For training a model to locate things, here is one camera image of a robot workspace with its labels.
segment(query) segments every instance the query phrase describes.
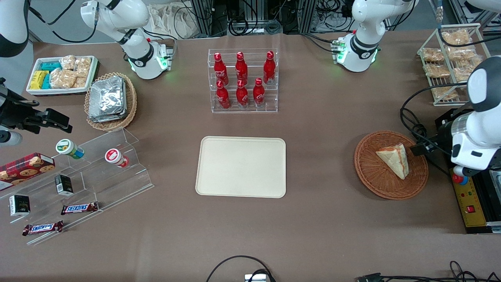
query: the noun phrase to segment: snickers bar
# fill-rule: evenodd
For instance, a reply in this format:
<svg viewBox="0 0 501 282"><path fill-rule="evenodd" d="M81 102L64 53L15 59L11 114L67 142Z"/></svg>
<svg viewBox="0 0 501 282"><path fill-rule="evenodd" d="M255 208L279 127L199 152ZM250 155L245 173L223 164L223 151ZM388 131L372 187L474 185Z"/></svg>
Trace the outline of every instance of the snickers bar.
<svg viewBox="0 0 501 282"><path fill-rule="evenodd" d="M51 231L57 231L57 232L63 231L63 221L61 220L56 223L42 224L42 225L28 224L23 230L23 236L33 235L43 232L51 232Z"/></svg>
<svg viewBox="0 0 501 282"><path fill-rule="evenodd" d="M72 205L72 206L63 206L63 210L61 211L61 215L65 215L67 213L79 213L79 212L93 212L99 209L98 203L88 203L88 204L80 204L80 205Z"/></svg>

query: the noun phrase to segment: bottle cap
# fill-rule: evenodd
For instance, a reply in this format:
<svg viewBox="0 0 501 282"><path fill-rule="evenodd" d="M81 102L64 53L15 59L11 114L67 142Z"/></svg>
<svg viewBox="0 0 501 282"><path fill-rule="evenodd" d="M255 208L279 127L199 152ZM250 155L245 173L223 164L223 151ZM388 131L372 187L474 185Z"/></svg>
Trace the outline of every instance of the bottle cap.
<svg viewBox="0 0 501 282"><path fill-rule="evenodd" d="M73 148L75 147L75 143L73 143L69 139L62 139L56 144L56 151L60 154L69 154L71 151L73 151Z"/></svg>
<svg viewBox="0 0 501 282"><path fill-rule="evenodd" d="M115 148L109 149L108 151L106 151L106 154L104 154L104 158L107 162L114 164L122 159L122 153L120 153L120 151Z"/></svg>

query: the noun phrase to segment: yellow panel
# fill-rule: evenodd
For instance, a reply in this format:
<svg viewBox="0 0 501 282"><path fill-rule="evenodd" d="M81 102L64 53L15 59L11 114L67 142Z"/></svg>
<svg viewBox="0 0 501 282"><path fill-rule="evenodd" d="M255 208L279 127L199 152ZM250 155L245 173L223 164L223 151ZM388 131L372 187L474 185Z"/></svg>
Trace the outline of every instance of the yellow panel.
<svg viewBox="0 0 501 282"><path fill-rule="evenodd" d="M463 216L465 226L485 226L485 217L483 216L482 207L478 201L478 196L471 177L468 177L468 182L465 185L454 183L454 190L456 192L456 198L459 203L459 208L461 209L461 215ZM467 206L475 207L475 212L468 213L466 211Z"/></svg>

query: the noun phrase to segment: foil packet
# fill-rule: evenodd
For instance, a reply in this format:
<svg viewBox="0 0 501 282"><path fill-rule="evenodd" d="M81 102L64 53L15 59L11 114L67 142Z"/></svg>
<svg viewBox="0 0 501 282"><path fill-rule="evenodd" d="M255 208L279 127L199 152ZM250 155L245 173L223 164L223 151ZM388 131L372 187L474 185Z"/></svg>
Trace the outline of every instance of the foil packet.
<svg viewBox="0 0 501 282"><path fill-rule="evenodd" d="M93 122L106 122L125 118L125 91L125 81L119 76L94 82L89 96L89 119Z"/></svg>

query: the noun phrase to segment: black box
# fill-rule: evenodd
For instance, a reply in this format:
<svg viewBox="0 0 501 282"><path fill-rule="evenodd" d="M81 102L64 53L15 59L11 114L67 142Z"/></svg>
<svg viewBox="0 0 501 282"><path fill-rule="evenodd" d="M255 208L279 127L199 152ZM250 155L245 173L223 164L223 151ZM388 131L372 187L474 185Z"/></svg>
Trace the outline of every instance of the black box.
<svg viewBox="0 0 501 282"><path fill-rule="evenodd" d="M12 195L9 197L11 216L28 215L30 213L30 198L24 195Z"/></svg>
<svg viewBox="0 0 501 282"><path fill-rule="evenodd" d="M73 186L71 186L71 179L64 175L57 175L55 177L56 188L59 195L71 196L73 195Z"/></svg>

